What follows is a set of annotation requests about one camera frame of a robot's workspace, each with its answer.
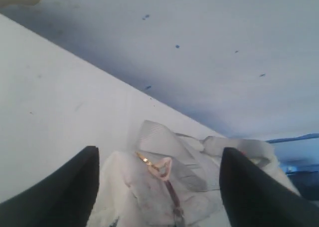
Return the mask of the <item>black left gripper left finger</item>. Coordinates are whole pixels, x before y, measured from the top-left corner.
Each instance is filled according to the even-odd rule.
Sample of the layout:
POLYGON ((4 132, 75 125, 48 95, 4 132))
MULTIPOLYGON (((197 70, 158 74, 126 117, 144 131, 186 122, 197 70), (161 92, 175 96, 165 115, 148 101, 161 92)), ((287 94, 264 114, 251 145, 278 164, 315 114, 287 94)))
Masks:
POLYGON ((0 205, 2 227, 84 227, 99 190, 99 150, 87 146, 54 173, 0 205))

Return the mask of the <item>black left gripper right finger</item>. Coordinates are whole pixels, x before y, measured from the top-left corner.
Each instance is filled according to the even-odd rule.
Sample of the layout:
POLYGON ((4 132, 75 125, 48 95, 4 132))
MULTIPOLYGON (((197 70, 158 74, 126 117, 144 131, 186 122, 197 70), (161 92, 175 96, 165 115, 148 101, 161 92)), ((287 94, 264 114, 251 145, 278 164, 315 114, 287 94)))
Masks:
POLYGON ((317 227, 319 209, 235 148, 222 154, 220 192, 233 227, 317 227))

